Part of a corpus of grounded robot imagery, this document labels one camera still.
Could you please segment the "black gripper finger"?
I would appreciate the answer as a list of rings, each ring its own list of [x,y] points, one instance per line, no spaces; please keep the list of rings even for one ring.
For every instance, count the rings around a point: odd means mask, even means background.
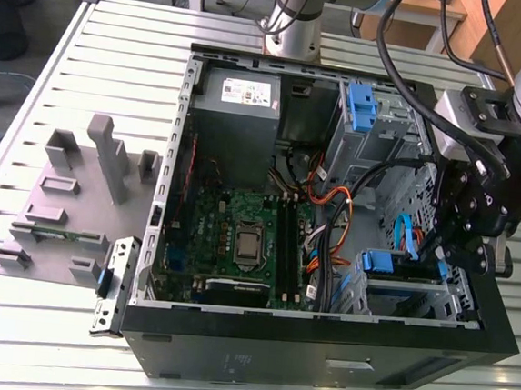
[[[467,246],[470,234],[465,229],[466,219],[459,207],[468,184],[466,166],[443,163],[437,166],[432,206],[435,208],[432,228],[419,246],[419,261],[428,264],[436,259],[436,249],[449,257]]]
[[[513,261],[505,236],[478,237],[445,247],[445,257],[468,273],[477,275],[512,276]]]

